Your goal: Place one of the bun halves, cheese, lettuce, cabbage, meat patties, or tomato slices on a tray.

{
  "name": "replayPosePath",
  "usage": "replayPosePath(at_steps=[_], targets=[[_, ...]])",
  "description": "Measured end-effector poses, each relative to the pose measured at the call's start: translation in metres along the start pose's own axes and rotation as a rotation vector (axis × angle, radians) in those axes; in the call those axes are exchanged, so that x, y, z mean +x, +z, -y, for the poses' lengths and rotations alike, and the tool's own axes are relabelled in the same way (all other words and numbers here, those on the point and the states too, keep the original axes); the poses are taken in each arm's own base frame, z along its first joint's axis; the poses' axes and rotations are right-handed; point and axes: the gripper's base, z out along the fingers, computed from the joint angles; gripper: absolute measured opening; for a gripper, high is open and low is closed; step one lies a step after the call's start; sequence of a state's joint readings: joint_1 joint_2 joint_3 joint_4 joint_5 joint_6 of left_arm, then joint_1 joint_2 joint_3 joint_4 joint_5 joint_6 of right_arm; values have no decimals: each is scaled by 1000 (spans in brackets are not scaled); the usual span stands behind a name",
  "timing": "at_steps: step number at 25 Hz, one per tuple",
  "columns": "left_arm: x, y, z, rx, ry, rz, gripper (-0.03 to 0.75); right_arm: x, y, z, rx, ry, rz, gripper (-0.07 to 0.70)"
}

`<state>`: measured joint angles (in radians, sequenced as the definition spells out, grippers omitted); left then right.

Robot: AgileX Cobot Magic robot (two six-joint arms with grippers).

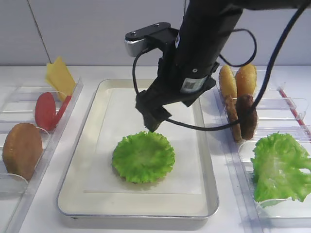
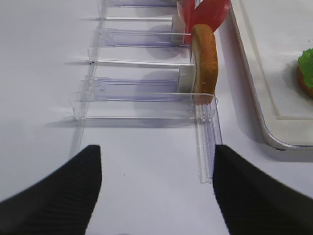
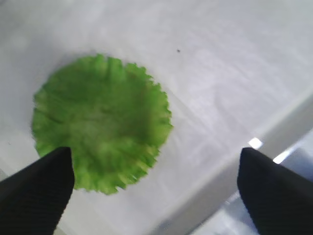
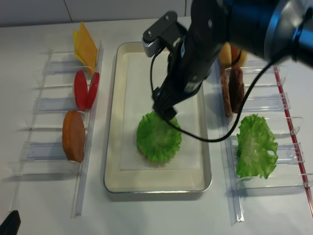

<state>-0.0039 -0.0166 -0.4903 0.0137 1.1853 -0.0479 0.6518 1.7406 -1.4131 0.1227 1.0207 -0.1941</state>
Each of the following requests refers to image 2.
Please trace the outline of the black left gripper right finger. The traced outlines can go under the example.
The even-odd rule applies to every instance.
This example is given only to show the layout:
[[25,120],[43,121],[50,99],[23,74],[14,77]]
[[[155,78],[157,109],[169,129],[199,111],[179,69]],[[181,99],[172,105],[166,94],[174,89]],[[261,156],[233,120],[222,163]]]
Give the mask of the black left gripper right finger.
[[313,200],[227,145],[215,146],[213,189],[231,235],[311,235]]

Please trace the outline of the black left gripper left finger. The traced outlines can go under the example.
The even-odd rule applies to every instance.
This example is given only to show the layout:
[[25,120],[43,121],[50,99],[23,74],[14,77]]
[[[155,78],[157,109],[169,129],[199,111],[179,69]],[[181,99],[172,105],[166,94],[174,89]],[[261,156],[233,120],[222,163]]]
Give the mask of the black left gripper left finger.
[[101,188],[101,149],[89,145],[59,169],[0,203],[2,235],[83,235]]

